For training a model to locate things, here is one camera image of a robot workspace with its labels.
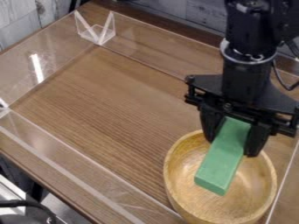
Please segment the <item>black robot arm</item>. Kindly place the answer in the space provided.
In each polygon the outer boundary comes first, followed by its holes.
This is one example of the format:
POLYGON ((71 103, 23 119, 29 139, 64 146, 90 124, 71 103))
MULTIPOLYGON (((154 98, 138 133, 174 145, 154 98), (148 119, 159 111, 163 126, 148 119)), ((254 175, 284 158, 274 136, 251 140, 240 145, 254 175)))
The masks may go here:
POLYGON ((299 81, 276 86, 276 48, 298 50, 299 0, 224 0, 226 37, 219 51, 220 74, 186 76, 186 102, 198 107, 207 140, 214 140, 226 118, 250 125, 243 153, 254 157, 267 139, 283 134, 292 137, 299 126, 299 101, 284 91, 299 81))

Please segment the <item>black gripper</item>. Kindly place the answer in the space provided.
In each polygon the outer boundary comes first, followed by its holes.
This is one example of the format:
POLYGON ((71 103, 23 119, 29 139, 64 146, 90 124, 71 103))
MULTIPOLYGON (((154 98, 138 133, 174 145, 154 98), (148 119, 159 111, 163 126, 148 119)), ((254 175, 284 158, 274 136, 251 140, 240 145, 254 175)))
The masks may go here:
POLYGON ((228 40, 220 42, 223 72, 186 76, 187 103, 200 111, 203 134, 211 143, 224 118, 251 125, 244 155, 256 157, 275 134, 295 135, 299 126, 299 102, 275 87, 270 74, 276 54, 243 53, 228 40))

